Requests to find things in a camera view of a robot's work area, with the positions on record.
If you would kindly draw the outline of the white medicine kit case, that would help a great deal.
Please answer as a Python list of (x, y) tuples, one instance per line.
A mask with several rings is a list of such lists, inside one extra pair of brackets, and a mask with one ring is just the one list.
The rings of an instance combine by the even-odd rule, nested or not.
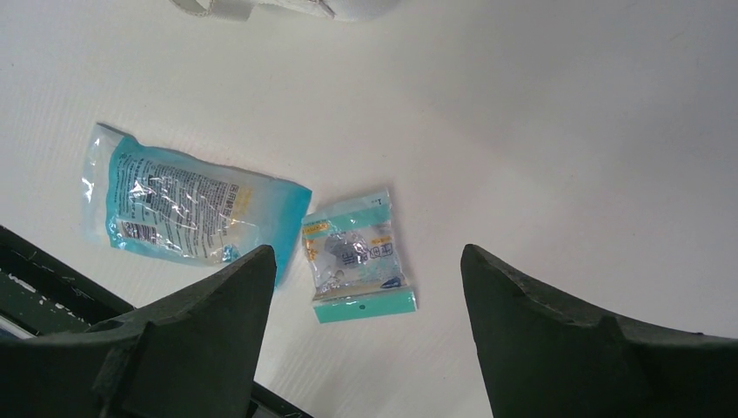
[(397, 0), (172, 0), (182, 12), (201, 18), (245, 22), (255, 9), (353, 23), (381, 17)]

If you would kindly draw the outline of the small teal mask packet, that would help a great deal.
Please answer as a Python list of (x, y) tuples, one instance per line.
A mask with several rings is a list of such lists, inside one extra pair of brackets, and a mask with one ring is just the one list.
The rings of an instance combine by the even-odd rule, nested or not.
[(402, 268), (387, 189), (346, 199), (306, 215), (301, 239), (315, 287), (320, 324), (417, 310)]

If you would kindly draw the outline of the large blue white pouch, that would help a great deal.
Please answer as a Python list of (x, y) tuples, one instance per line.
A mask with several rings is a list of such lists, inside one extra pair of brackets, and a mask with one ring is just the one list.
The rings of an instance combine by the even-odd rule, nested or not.
[(81, 177), (92, 241), (191, 266), (223, 266), (271, 246), (280, 282), (312, 191), (295, 182), (140, 144), (96, 124)]

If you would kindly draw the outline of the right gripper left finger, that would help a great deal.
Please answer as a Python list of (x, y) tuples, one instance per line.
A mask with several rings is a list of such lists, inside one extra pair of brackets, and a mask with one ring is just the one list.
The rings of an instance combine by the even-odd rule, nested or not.
[(263, 245), (83, 332), (4, 341), (2, 416), (247, 416), (275, 277)]

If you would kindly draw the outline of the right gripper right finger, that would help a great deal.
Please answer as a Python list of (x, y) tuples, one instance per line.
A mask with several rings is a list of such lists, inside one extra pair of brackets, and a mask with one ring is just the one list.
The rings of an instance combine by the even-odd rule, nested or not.
[(460, 271), (494, 416), (736, 416), (736, 339), (597, 307), (473, 244)]

